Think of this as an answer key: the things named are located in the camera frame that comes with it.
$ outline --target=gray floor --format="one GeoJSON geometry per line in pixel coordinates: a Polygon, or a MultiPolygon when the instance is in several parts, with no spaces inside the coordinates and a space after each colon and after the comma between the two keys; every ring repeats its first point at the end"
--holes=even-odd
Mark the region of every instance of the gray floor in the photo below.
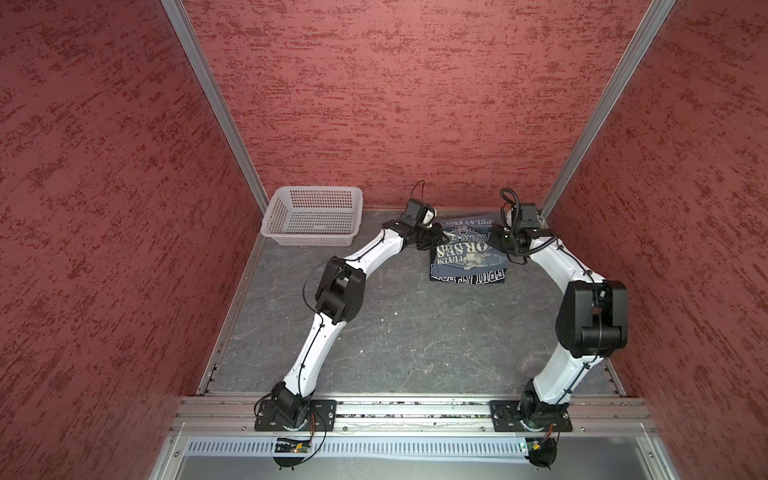
{"type": "MultiPolygon", "coordinates": [[[[212,392],[268,392],[296,359],[312,312],[301,286],[315,265],[370,241],[399,212],[366,210],[351,247],[282,247],[266,240],[212,392]]],[[[313,298],[323,269],[307,284],[313,298]]],[[[512,265],[506,283],[429,281],[429,253],[405,249],[366,281],[365,302],[341,332],[316,393],[520,393],[557,345],[562,294],[535,263],[512,265]]],[[[605,368],[578,395],[613,395],[605,368]]]]}

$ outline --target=laundry basket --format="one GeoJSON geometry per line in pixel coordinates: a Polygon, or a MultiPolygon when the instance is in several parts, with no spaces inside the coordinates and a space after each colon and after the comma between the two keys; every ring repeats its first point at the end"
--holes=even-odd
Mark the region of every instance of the laundry basket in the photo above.
{"type": "Polygon", "coordinates": [[[261,222],[261,234],[280,245],[348,246],[362,216],[357,187],[280,187],[261,222]]]}

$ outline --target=black mounting plate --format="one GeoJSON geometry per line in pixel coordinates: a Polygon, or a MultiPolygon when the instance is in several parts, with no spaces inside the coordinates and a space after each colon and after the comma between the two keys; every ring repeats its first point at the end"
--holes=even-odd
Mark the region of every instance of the black mounting plate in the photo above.
{"type": "MultiPolygon", "coordinates": [[[[315,414],[316,432],[323,431],[323,421],[317,418],[319,415],[325,420],[325,430],[331,432],[333,430],[333,423],[336,421],[336,400],[310,400],[310,413],[315,414]]],[[[300,426],[297,430],[289,430],[286,425],[289,425],[288,422],[283,421],[282,416],[278,415],[275,402],[272,399],[264,400],[259,404],[256,423],[253,425],[253,429],[257,432],[290,433],[308,432],[310,430],[309,422],[304,422],[304,425],[300,426]]]]}
{"type": "MultiPolygon", "coordinates": [[[[493,420],[493,429],[495,432],[526,432],[531,433],[530,430],[526,430],[519,420],[509,422],[512,414],[518,411],[519,400],[491,400],[488,402],[488,406],[491,408],[491,420],[493,420]]],[[[571,419],[567,413],[563,413],[563,417],[557,422],[552,423],[552,431],[557,432],[573,432],[574,426],[571,424],[571,419]]]]}

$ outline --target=black cable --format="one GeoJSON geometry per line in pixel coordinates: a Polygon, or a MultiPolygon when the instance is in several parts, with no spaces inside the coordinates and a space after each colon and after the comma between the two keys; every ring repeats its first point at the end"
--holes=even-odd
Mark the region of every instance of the black cable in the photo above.
{"type": "MultiPolygon", "coordinates": [[[[516,225],[518,218],[520,217],[520,199],[518,198],[518,195],[511,188],[502,188],[498,194],[502,196],[505,202],[512,206],[512,225],[516,225]],[[512,200],[505,195],[506,193],[512,195],[512,198],[515,200],[514,204],[512,203],[512,200]]],[[[504,225],[506,225],[507,228],[512,228],[511,225],[507,224],[507,216],[506,212],[504,212],[504,206],[502,206],[502,222],[504,222],[504,225]]]]}
{"type": "MultiPolygon", "coordinates": [[[[501,213],[501,216],[502,216],[502,225],[507,230],[510,231],[511,235],[515,235],[515,232],[512,230],[512,228],[513,228],[514,225],[517,224],[518,218],[520,217],[520,199],[519,199],[518,195],[515,193],[515,191],[512,190],[511,188],[502,188],[498,192],[498,194],[501,195],[501,197],[504,199],[504,204],[499,209],[500,213],[501,213]],[[511,219],[512,223],[511,223],[511,225],[509,223],[507,223],[507,210],[505,209],[505,207],[507,205],[509,205],[512,208],[512,219],[511,219]]],[[[547,239],[544,243],[542,243],[538,247],[534,247],[534,248],[531,248],[531,249],[525,250],[525,251],[518,250],[518,243],[517,243],[517,241],[514,241],[514,239],[513,239],[513,242],[512,242],[513,251],[512,251],[512,253],[516,257],[526,258],[526,257],[529,257],[529,256],[533,255],[534,253],[541,252],[543,249],[545,249],[545,248],[549,247],[550,245],[552,245],[552,243],[555,242],[557,239],[558,239],[558,236],[553,233],[552,236],[549,239],[547,239]]]]}
{"type": "Polygon", "coordinates": [[[509,256],[509,253],[507,253],[507,260],[509,260],[509,263],[514,263],[515,265],[528,265],[528,258],[527,258],[527,257],[523,257],[523,261],[522,261],[522,263],[520,263],[520,262],[515,262],[515,261],[514,261],[514,260],[513,260],[513,259],[512,259],[512,258],[509,256]]]}
{"type": "Polygon", "coordinates": [[[315,456],[317,454],[317,452],[319,452],[320,449],[323,447],[323,445],[325,445],[325,443],[326,443],[326,437],[328,436],[328,426],[326,425],[326,420],[318,412],[315,412],[314,410],[312,410],[312,413],[317,415],[317,418],[319,418],[320,421],[323,422],[323,441],[320,443],[320,446],[317,447],[317,449],[315,449],[314,452],[312,452],[312,455],[306,457],[304,460],[302,460],[301,462],[297,463],[296,466],[299,466],[299,465],[303,464],[304,462],[308,462],[310,460],[310,458],[315,456]]]}
{"type": "Polygon", "coordinates": [[[560,405],[560,401],[561,401],[562,399],[564,399],[564,398],[565,398],[565,396],[566,396],[567,394],[569,394],[569,393],[570,393],[570,394],[573,394],[573,391],[572,391],[572,389],[574,388],[574,385],[576,385],[576,382],[578,382],[579,378],[581,378],[581,374],[582,374],[582,373],[584,373],[584,371],[585,371],[586,369],[590,369],[590,368],[592,368],[592,367],[590,366],[590,363],[596,362],[596,361],[598,360],[598,357],[599,357],[599,355],[595,355],[595,356],[594,356],[594,358],[592,359],[592,361],[591,361],[591,362],[585,362],[585,363],[582,363],[582,364],[581,364],[581,370],[579,370],[579,373],[578,373],[578,375],[576,375],[576,378],[574,379],[574,381],[573,381],[573,382],[571,382],[571,386],[569,386],[569,387],[568,387],[568,388],[567,388],[567,389],[566,389],[566,390],[563,392],[563,394],[560,396],[560,398],[558,399],[558,401],[554,403],[555,405],[560,405]]]}
{"type": "MultiPolygon", "coordinates": [[[[370,247],[368,250],[366,250],[365,252],[363,252],[363,254],[362,254],[362,255],[360,255],[359,257],[357,257],[357,258],[355,258],[355,259],[352,259],[352,260],[347,260],[347,261],[348,261],[348,262],[356,262],[356,261],[360,260],[360,259],[361,259],[361,258],[363,258],[363,257],[364,257],[364,256],[365,256],[365,255],[366,255],[368,252],[370,252],[371,250],[373,250],[374,248],[376,248],[376,247],[377,247],[378,245],[380,245],[381,243],[384,243],[384,239],[385,239],[385,237],[386,237],[386,233],[382,232],[382,237],[379,239],[379,241],[378,241],[378,242],[376,242],[376,244],[375,244],[375,245],[373,245],[373,246],[372,246],[372,247],[370,247]]],[[[307,283],[310,281],[310,277],[312,276],[312,274],[313,274],[313,273],[315,273],[315,271],[317,271],[317,269],[319,269],[320,267],[322,267],[323,265],[325,265],[326,263],[328,263],[328,262],[329,262],[329,261],[331,261],[331,260],[334,260],[334,259],[333,259],[333,258],[329,258],[328,260],[323,260],[322,262],[318,263],[318,264],[317,264],[317,266],[316,266],[315,268],[313,268],[313,269],[312,269],[312,271],[310,272],[310,274],[306,276],[306,278],[304,279],[304,284],[303,284],[303,285],[302,285],[302,287],[301,287],[301,297],[304,299],[304,305],[306,305],[306,306],[307,306],[307,308],[309,308],[310,310],[312,310],[314,313],[319,313],[319,312],[318,312],[316,309],[312,308],[312,306],[310,305],[310,303],[306,301],[306,284],[307,284],[307,283]]]]}
{"type": "Polygon", "coordinates": [[[324,261],[322,261],[322,262],[318,263],[318,264],[317,264],[317,266],[316,266],[315,268],[313,268],[313,269],[312,269],[312,271],[310,272],[310,274],[306,276],[306,279],[304,279],[304,284],[301,286],[301,297],[304,299],[304,305],[306,305],[306,306],[307,306],[307,308],[309,308],[310,310],[312,310],[314,313],[317,313],[317,310],[315,310],[314,308],[312,308],[312,306],[310,305],[310,303],[306,301],[306,283],[310,281],[310,277],[312,276],[312,274],[313,274],[313,273],[315,273],[315,271],[316,271],[317,269],[319,269],[320,267],[322,267],[323,265],[325,265],[326,263],[328,263],[328,262],[329,262],[329,261],[331,261],[331,260],[333,260],[333,258],[329,258],[328,260],[324,260],[324,261]]]}
{"type": "Polygon", "coordinates": [[[591,280],[592,283],[595,283],[594,278],[592,278],[592,273],[593,273],[592,270],[589,270],[587,267],[582,265],[581,262],[578,261],[578,258],[576,258],[573,255],[571,255],[570,253],[566,252],[565,251],[565,245],[563,245],[562,243],[558,243],[558,250],[562,250],[563,253],[568,255],[570,258],[574,259],[574,261],[576,263],[578,263],[578,266],[581,267],[581,271],[584,272],[584,275],[588,276],[589,280],[591,280]]]}
{"type": "Polygon", "coordinates": [[[416,182],[416,185],[413,186],[411,189],[411,194],[409,195],[409,198],[413,198],[413,191],[416,189],[416,187],[419,186],[419,184],[422,185],[422,202],[424,201],[424,186],[426,185],[426,182],[424,180],[419,180],[416,182]]]}
{"type": "MultiPolygon", "coordinates": [[[[376,247],[377,247],[378,245],[380,245],[381,243],[384,243],[384,238],[385,238],[385,237],[386,237],[386,233],[385,233],[384,231],[382,231],[382,237],[381,237],[381,239],[379,239],[379,241],[378,241],[378,242],[376,242],[376,243],[375,243],[374,245],[372,245],[372,246],[371,246],[371,247],[370,247],[368,250],[366,250],[365,252],[363,252],[363,253],[362,253],[362,254],[361,254],[359,257],[357,257],[357,258],[355,258],[355,259],[353,259],[353,260],[347,260],[347,261],[348,261],[348,262],[356,262],[356,261],[360,260],[360,259],[361,259],[361,258],[363,258],[363,257],[364,257],[364,256],[365,256],[365,255],[366,255],[368,252],[370,252],[371,250],[373,250],[374,248],[376,248],[376,247]]],[[[324,261],[322,261],[322,262],[318,263],[318,264],[317,264],[317,266],[316,266],[315,268],[313,268],[313,269],[312,269],[312,271],[310,272],[310,274],[306,276],[306,279],[304,279],[304,284],[303,284],[303,285],[302,285],[302,287],[301,287],[301,297],[304,299],[304,304],[305,304],[305,305],[306,305],[306,306],[307,306],[307,307],[308,307],[310,310],[312,310],[312,311],[313,311],[315,314],[317,314],[317,315],[319,315],[319,314],[320,314],[320,312],[318,312],[316,309],[312,308],[312,306],[310,305],[310,303],[306,301],[306,284],[307,284],[307,282],[309,282],[309,281],[310,281],[310,277],[312,276],[312,274],[313,274],[313,273],[315,273],[315,271],[316,271],[317,269],[319,269],[319,268],[320,268],[322,265],[325,265],[326,263],[328,263],[328,262],[329,262],[329,261],[331,261],[331,260],[333,260],[333,258],[329,258],[328,260],[324,260],[324,261]]],[[[322,328],[323,328],[323,327],[326,325],[326,324],[325,324],[325,323],[322,321],[322,317],[320,317],[320,319],[321,319],[321,320],[320,320],[320,327],[317,329],[317,332],[315,332],[315,336],[312,338],[312,342],[310,343],[310,347],[309,347],[309,348],[306,350],[306,353],[304,354],[304,358],[303,358],[303,359],[302,359],[302,361],[301,361],[301,365],[299,365],[299,382],[298,382],[298,387],[299,387],[299,397],[300,397],[300,398],[302,398],[302,399],[303,399],[304,397],[303,397],[303,396],[302,396],[302,394],[301,394],[301,372],[304,370],[304,362],[306,361],[306,358],[307,358],[307,356],[310,354],[310,350],[312,350],[312,345],[314,345],[314,344],[315,344],[315,339],[317,339],[317,336],[320,334],[320,330],[321,330],[321,329],[322,329],[322,328]]]]}
{"type": "Polygon", "coordinates": [[[296,382],[296,386],[299,388],[299,398],[304,399],[304,395],[301,394],[301,372],[304,370],[304,362],[306,361],[307,356],[310,354],[310,350],[312,350],[312,345],[315,344],[315,340],[317,340],[317,336],[320,334],[320,330],[323,329],[323,327],[326,324],[323,322],[323,316],[320,315],[320,326],[317,327],[317,331],[315,332],[315,336],[312,338],[312,342],[310,342],[310,347],[306,349],[306,353],[304,354],[304,358],[301,360],[301,364],[299,365],[299,379],[296,382]]]}

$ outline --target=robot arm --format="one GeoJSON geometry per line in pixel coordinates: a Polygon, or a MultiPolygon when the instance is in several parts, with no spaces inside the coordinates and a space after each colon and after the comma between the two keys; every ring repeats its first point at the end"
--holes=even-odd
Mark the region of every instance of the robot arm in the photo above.
{"type": "Polygon", "coordinates": [[[367,276],[409,244],[429,250],[449,241],[440,224],[432,224],[434,218],[434,208],[411,199],[400,218],[384,223],[379,234],[363,248],[348,257],[326,261],[315,294],[310,334],[293,367],[270,394],[277,413],[290,428],[298,429],[305,422],[317,376],[331,345],[362,307],[367,276]]]}
{"type": "Polygon", "coordinates": [[[574,389],[592,367],[627,345],[627,289],[585,267],[543,228],[534,204],[520,204],[509,189],[501,194],[512,209],[508,214],[502,209],[504,225],[495,226],[488,242],[538,263],[563,292],[555,322],[558,345],[544,369],[526,385],[514,418],[537,432],[563,418],[574,389]]]}

